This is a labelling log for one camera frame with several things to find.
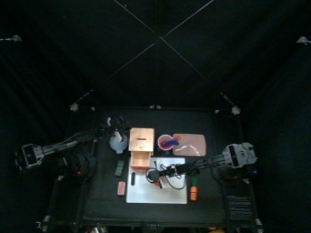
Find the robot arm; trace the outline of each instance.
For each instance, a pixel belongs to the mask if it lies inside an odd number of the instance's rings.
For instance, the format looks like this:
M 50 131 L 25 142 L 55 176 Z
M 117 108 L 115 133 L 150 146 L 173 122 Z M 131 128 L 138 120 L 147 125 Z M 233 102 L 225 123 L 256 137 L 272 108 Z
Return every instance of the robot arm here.
M 147 170 L 146 178 L 151 183 L 157 183 L 161 177 L 177 177 L 183 174 L 195 176 L 199 174 L 201 169 L 209 167 L 239 168 L 245 165 L 254 164 L 257 159 L 253 144 L 233 144 L 226 147 L 223 153 L 217 157 L 201 159 L 194 163 L 170 165 L 163 170 L 155 168 Z
M 25 145 L 22 149 L 15 152 L 17 166 L 21 168 L 21 171 L 33 169 L 41 166 L 46 157 L 51 157 L 53 154 L 75 147 L 79 143 L 91 142 L 107 134 L 115 135 L 115 132 L 121 135 L 121 141 L 130 132 L 130 122 L 121 116 L 110 118 L 109 127 L 99 127 L 89 132 L 81 132 L 58 144 L 46 147 L 35 144 Z

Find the red marker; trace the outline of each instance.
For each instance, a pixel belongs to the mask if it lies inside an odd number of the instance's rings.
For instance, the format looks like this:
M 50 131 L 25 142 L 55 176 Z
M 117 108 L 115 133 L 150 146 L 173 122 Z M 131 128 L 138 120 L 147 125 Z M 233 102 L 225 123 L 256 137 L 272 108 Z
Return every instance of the red marker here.
M 125 196 L 126 194 L 126 182 L 121 181 L 118 184 L 118 195 Z

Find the black table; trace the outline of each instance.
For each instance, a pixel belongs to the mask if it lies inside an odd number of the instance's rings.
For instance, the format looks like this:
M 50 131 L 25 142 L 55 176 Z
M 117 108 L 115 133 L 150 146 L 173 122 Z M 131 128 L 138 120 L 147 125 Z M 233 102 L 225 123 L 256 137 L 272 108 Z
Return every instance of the black table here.
M 106 124 L 107 117 L 122 116 L 134 127 L 155 129 L 155 142 L 163 134 L 199 134 L 207 140 L 207 155 L 214 157 L 222 154 L 223 149 L 233 143 L 243 142 L 239 117 L 229 111 L 210 111 L 206 109 L 141 109 L 141 108 L 103 108 L 101 122 Z M 166 157 L 158 152 L 155 144 L 154 157 Z M 117 187 L 119 181 L 129 181 L 129 158 L 126 150 L 118 155 L 110 147 L 110 137 L 103 138 L 98 143 L 97 150 L 98 168 L 94 178 L 83 186 L 81 200 L 78 202 L 78 214 L 73 218 L 77 228 L 90 225 L 106 226 L 143 226 L 150 228 L 165 227 L 227 227 L 234 223 L 249 224 L 250 220 L 231 219 L 227 197 L 235 196 L 235 190 L 241 197 L 250 199 L 253 190 L 250 186 L 241 183 L 241 188 L 223 187 L 218 177 L 218 170 L 207 168 L 201 171 L 198 178 L 198 201 L 187 204 L 135 204 L 127 203 L 127 197 L 119 197 Z M 195 161 L 198 157 L 185 157 L 186 162 Z M 118 160 L 125 160 L 123 176 L 115 176 Z M 190 193 L 190 177 L 187 180 L 187 195 Z M 61 222 L 61 215 L 54 217 L 54 222 Z

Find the black backdrop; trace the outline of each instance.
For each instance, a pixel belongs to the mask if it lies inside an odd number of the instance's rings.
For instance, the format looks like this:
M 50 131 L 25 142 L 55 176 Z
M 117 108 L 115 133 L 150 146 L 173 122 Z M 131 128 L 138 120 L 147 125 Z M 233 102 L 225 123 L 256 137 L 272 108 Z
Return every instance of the black backdrop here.
M 10 154 L 65 137 L 85 94 L 82 104 L 221 109 L 231 107 L 223 93 L 261 156 L 268 230 L 308 232 L 311 48 L 296 41 L 310 35 L 310 7 L 304 0 L 2 1 L 0 38 L 23 39 L 0 42 L 2 228 L 33 232 L 53 183 L 46 171 L 25 182 Z

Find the wooden box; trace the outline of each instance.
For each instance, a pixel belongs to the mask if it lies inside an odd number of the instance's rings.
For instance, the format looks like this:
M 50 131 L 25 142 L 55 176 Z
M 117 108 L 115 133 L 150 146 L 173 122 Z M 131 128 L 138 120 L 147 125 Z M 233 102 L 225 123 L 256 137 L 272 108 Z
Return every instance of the wooden box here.
M 155 130 L 134 127 L 130 131 L 129 150 L 131 151 L 131 168 L 147 169 L 154 155 Z

